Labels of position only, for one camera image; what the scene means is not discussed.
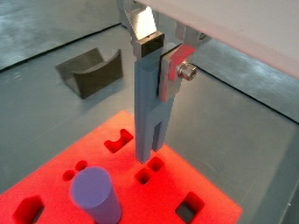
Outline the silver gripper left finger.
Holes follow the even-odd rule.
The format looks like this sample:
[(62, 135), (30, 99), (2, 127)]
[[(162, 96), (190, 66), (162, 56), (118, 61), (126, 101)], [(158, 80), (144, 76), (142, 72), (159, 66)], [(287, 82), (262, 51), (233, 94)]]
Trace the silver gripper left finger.
[(158, 31), (152, 9), (135, 0), (124, 0), (124, 13), (132, 37), (134, 54), (143, 58), (164, 45), (164, 35)]

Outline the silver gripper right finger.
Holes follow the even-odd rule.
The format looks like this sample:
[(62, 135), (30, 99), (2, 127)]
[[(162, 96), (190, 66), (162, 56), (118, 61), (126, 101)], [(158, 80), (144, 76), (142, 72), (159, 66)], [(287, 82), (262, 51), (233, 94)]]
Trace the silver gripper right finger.
[(198, 73), (193, 55), (210, 42), (211, 37), (186, 24), (178, 24), (175, 37), (181, 44), (170, 43), (160, 60), (159, 97), (167, 102), (181, 90), (182, 81), (191, 81)]

